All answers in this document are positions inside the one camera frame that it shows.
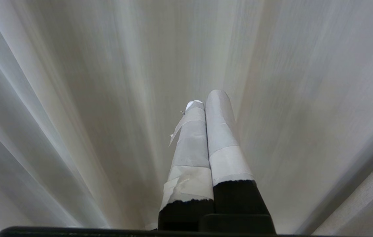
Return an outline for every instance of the white tape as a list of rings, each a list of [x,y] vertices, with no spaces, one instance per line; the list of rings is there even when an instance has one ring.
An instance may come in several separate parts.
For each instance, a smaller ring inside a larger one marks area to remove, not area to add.
[[[254,180],[238,145],[228,146],[210,156],[213,186],[228,180]]]
[[[191,201],[193,199],[214,199],[212,172],[209,168],[177,165],[170,170],[163,186],[163,200],[160,210],[174,201]]]
[[[210,92],[206,101],[206,120],[213,186],[229,180],[254,180],[239,147],[235,117],[224,91]]]
[[[179,132],[179,130],[184,126],[186,123],[191,121],[203,121],[206,122],[206,115],[204,113],[204,110],[199,107],[194,107],[188,110],[187,113],[181,118],[177,126],[175,127],[175,131],[173,132],[170,138],[170,144],[172,144],[173,139],[176,137],[176,134]]]

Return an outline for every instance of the black plastic part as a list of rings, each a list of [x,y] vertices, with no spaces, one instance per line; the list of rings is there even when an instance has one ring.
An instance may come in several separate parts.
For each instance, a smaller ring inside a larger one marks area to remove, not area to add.
[[[202,216],[214,213],[214,201],[174,201],[159,212],[158,230],[198,231]]]
[[[187,231],[140,231],[94,228],[10,227],[0,232],[0,237],[309,237],[310,235],[286,234],[233,234]]]
[[[209,214],[200,219],[199,231],[243,234],[276,234],[269,215]]]
[[[270,215],[254,180],[225,181],[213,193],[215,213]]]

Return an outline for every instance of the white curtain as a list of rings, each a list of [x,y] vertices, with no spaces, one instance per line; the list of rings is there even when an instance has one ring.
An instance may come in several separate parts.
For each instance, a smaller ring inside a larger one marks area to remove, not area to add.
[[[179,110],[213,89],[278,233],[373,235],[359,0],[0,1],[0,230],[154,228]]]

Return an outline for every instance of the peeling tape strip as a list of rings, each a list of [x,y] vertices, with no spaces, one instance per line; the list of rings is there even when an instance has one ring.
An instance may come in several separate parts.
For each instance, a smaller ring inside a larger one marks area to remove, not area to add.
[[[175,127],[175,131],[173,132],[170,138],[170,144],[172,144],[173,139],[176,137],[176,134],[179,132],[182,126],[184,126],[186,123],[191,121],[203,121],[206,122],[206,115],[204,113],[204,110],[199,107],[194,107],[188,110],[187,113],[181,118],[177,126]]]
[[[192,199],[214,199],[212,172],[209,168],[177,165],[172,167],[163,186],[163,200],[160,210],[174,201]]]
[[[194,104],[194,102],[198,102],[198,103],[203,104],[203,102],[200,101],[200,100],[190,101],[190,102],[188,102],[188,104],[186,105],[187,107],[185,108],[185,112],[188,110],[189,107],[191,107],[192,104]]]

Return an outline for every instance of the fabric backdrop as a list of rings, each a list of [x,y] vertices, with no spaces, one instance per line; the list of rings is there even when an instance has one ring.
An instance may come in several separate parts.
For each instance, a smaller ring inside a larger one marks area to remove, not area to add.
[[[188,101],[230,96],[278,233],[373,236],[373,1],[0,1],[0,230],[155,228]]]

